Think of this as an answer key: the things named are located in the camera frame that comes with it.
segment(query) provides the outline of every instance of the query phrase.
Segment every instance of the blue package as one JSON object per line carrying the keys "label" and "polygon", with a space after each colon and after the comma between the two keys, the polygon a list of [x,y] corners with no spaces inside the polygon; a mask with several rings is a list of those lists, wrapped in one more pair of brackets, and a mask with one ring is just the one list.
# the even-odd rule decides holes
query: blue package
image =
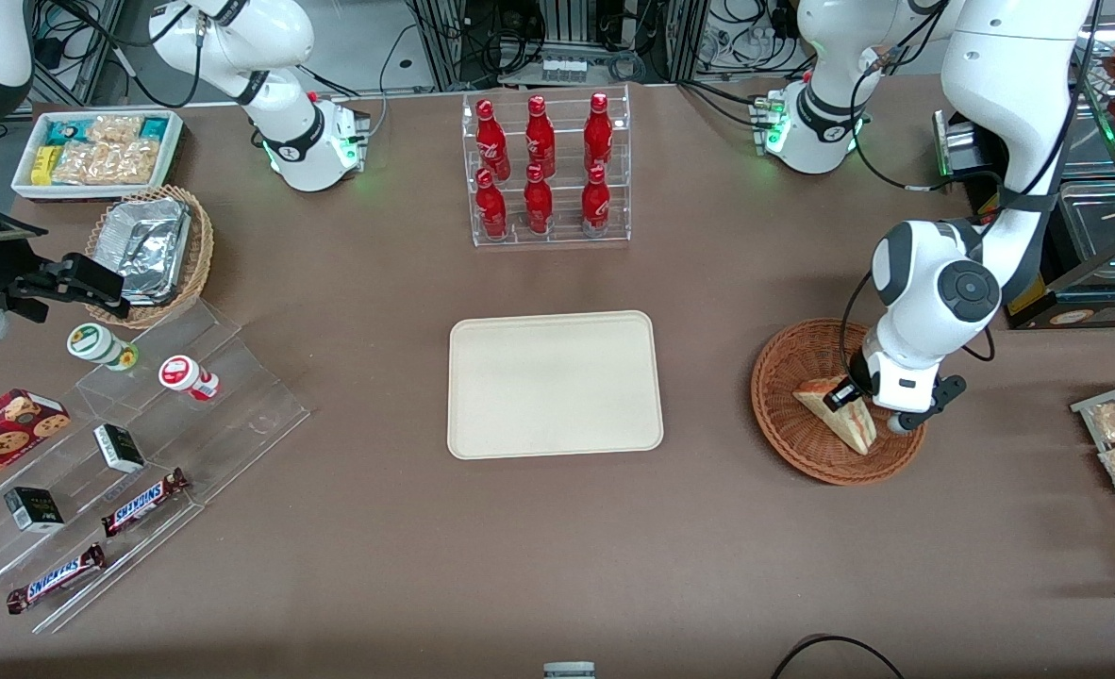
{"label": "blue package", "polygon": [[52,122],[46,137],[46,145],[62,146],[72,138],[76,142],[88,142],[88,128],[91,125],[91,119]]}
{"label": "blue package", "polygon": [[145,119],[143,120],[143,132],[138,135],[161,142],[166,129],[168,129],[168,119]]}

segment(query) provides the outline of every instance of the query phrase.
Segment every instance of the white tray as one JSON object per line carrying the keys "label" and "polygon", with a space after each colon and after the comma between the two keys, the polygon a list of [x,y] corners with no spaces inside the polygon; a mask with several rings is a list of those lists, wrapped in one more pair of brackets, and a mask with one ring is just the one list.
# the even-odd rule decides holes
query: white tray
{"label": "white tray", "polygon": [[[50,124],[54,122],[93,119],[97,115],[118,116],[143,116],[147,119],[168,119],[168,128],[164,130],[164,137],[159,142],[159,155],[156,156],[156,167],[151,173],[151,181],[146,184],[113,184],[101,186],[78,186],[78,185],[49,185],[40,186],[31,184],[30,171],[33,168],[33,158],[37,157],[37,149],[46,143]],[[13,173],[13,191],[23,198],[37,198],[37,201],[86,201],[86,198],[120,198],[138,193],[146,188],[158,188],[164,185],[164,180],[168,177],[168,171],[173,167],[173,158],[176,156],[176,145],[180,142],[183,122],[176,113],[167,108],[103,108],[101,110],[83,111],[60,111],[42,113],[37,120],[33,120],[33,129],[26,142],[26,151],[21,154],[21,159],[17,163],[17,172]]]}
{"label": "white tray", "polygon": [[641,312],[487,318],[449,334],[449,452],[462,459],[649,450],[662,443]]}

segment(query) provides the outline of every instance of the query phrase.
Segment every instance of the aluminum foil container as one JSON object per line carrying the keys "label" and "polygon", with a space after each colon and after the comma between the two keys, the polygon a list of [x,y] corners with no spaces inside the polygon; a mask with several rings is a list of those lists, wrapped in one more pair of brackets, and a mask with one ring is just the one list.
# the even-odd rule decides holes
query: aluminum foil container
{"label": "aluminum foil container", "polygon": [[177,198],[120,203],[105,216],[93,259],[122,274],[122,297],[138,307],[176,297],[193,211]]}

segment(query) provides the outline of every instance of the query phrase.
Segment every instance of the table surface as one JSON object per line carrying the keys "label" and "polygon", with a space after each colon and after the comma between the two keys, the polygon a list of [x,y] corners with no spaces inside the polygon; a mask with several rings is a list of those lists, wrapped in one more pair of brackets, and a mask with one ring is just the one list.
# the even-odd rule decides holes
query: table surface
{"label": "table surface", "polygon": [[[753,85],[748,90],[764,90]],[[1115,331],[997,331],[914,463],[821,485],[764,442],[747,381],[787,323],[837,316],[879,237],[967,211],[849,158],[804,176],[675,87],[632,87],[634,240],[469,243],[462,96],[394,99],[371,167],[294,193],[237,107],[188,108],[175,180],[216,229],[209,301],[316,414],[62,632],[0,602],[0,676],[767,676],[796,640],[856,637],[906,676],[1115,676],[1115,497],[1067,405],[1115,387]],[[931,77],[895,77],[865,149],[933,166]],[[371,104],[377,111],[377,104]],[[32,205],[47,256],[100,205]],[[466,318],[640,309],[666,439],[646,453],[462,462],[448,337]],[[867,292],[854,313],[875,321]],[[52,309],[0,343],[0,394],[86,372]],[[885,676],[817,648],[786,676]]]}

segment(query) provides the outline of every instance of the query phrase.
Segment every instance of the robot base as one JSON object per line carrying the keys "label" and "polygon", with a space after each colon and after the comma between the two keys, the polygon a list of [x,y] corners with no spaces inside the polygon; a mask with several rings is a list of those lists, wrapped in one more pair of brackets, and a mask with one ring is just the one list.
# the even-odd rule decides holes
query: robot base
{"label": "robot base", "polygon": [[[750,105],[753,124],[772,125],[769,129],[755,129],[755,149],[760,156],[780,158],[796,172],[825,174],[841,166],[847,152],[854,149],[854,137],[843,138],[846,128],[840,125],[835,142],[822,142],[796,111],[796,96],[804,88],[804,83],[791,83]],[[862,120],[855,124],[855,133],[862,127]]]}
{"label": "robot base", "polygon": [[298,191],[321,191],[350,172],[365,171],[365,155],[369,149],[368,117],[358,119],[351,108],[333,101],[317,101],[316,107],[323,114],[323,133],[302,159],[278,158],[268,144],[264,145],[273,171]]}

